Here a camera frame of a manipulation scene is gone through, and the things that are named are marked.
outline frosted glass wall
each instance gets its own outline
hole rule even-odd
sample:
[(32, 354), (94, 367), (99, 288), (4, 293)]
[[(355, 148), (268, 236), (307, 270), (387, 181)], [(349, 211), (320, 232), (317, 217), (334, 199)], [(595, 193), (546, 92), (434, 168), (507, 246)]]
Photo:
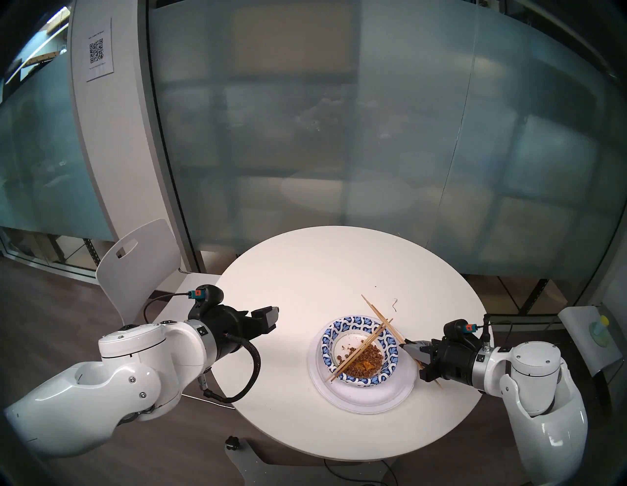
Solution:
[(627, 198), (627, 110), (591, 65), (460, 0), (185, 0), (150, 12), (197, 250), (356, 225), (462, 273), (587, 279)]
[(0, 104), (0, 226), (112, 240), (78, 144), (60, 55)]

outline round table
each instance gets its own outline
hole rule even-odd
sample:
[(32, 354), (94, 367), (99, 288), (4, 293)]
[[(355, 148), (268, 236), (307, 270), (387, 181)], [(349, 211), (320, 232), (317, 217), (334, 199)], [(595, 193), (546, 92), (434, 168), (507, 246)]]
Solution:
[[(396, 408), (357, 415), (330, 404), (307, 370), (312, 339), (343, 315), (372, 315), (364, 294), (412, 340), (441, 339), (454, 319), (481, 324), (485, 309), (449, 264), (421, 246), (380, 231), (318, 226), (291, 231), (241, 255), (217, 284), (224, 304), (279, 307), (277, 327), (253, 343), (261, 354), (257, 382), (235, 408), (259, 430), (289, 447), (337, 460), (377, 460), (424, 447), (473, 409), (479, 392), (440, 379), (416, 380)], [(253, 364), (245, 350), (213, 365), (227, 396), (244, 388)], [(346, 447), (347, 442), (353, 445)]]

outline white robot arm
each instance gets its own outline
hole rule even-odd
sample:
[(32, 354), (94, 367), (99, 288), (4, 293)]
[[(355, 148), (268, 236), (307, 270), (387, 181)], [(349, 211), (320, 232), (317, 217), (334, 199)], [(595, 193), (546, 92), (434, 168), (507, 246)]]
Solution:
[(559, 349), (541, 341), (491, 347), (487, 319), (481, 340), (472, 334), (476, 330), (459, 319), (444, 326), (441, 341), (409, 342), (402, 347), (426, 364), (421, 379), (453, 379), (503, 398), (532, 483), (566, 481), (581, 464), (587, 416)]
[(244, 396), (260, 370), (249, 340), (275, 328), (278, 308), (247, 317), (247, 311), (219, 305), (224, 295), (217, 287), (198, 290), (191, 319), (125, 326), (103, 336), (102, 361), (75, 364), (7, 407), (4, 414), (20, 439), (43, 458), (83, 454), (106, 442), (116, 426), (173, 409), (189, 383), (239, 346), (255, 364), (248, 385), (232, 398), (204, 394), (225, 403)]

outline qr code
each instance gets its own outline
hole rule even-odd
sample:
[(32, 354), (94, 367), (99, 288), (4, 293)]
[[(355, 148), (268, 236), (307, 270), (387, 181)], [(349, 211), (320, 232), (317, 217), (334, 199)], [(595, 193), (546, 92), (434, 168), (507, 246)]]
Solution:
[(89, 44), (89, 63), (93, 64), (96, 61), (102, 61), (105, 54), (102, 50), (102, 39), (97, 40)]

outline paper sign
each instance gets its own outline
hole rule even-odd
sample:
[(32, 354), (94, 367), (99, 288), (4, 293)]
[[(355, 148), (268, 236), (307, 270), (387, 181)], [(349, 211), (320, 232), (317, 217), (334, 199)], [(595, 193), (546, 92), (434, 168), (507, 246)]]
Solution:
[(86, 79), (91, 81), (113, 72), (111, 54), (111, 19), (90, 30), (85, 43)]

